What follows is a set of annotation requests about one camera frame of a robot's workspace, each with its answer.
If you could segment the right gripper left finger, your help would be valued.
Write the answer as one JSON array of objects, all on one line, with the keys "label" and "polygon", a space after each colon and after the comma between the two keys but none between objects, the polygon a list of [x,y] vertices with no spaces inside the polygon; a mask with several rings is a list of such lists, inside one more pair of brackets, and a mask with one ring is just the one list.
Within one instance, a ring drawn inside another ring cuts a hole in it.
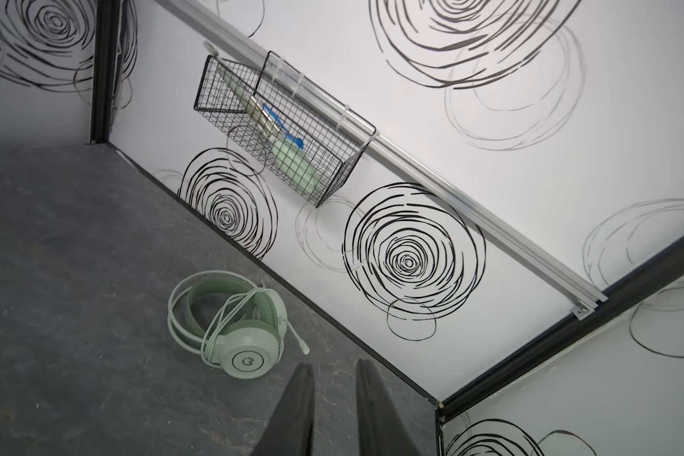
[{"label": "right gripper left finger", "polygon": [[257,455],[312,455],[315,378],[310,364],[299,364],[274,413],[251,452]]}]

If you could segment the mint green headphones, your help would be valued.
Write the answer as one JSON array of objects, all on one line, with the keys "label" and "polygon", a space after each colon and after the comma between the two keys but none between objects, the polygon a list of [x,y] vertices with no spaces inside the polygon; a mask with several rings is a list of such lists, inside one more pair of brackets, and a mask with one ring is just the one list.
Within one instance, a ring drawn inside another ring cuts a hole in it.
[{"label": "mint green headphones", "polygon": [[[210,296],[225,301],[203,327],[194,307]],[[206,366],[242,380],[260,378],[279,364],[286,334],[296,338],[304,355],[311,353],[277,291],[227,271],[203,271],[179,282],[167,300],[167,327],[175,342]]]}]

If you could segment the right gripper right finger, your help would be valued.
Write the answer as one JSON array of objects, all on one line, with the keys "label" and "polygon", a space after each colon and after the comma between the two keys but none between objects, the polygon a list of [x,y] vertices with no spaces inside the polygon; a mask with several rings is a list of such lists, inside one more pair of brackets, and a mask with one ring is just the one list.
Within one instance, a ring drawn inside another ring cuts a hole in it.
[{"label": "right gripper right finger", "polygon": [[356,363],[356,411],[360,455],[420,455],[374,362]]}]

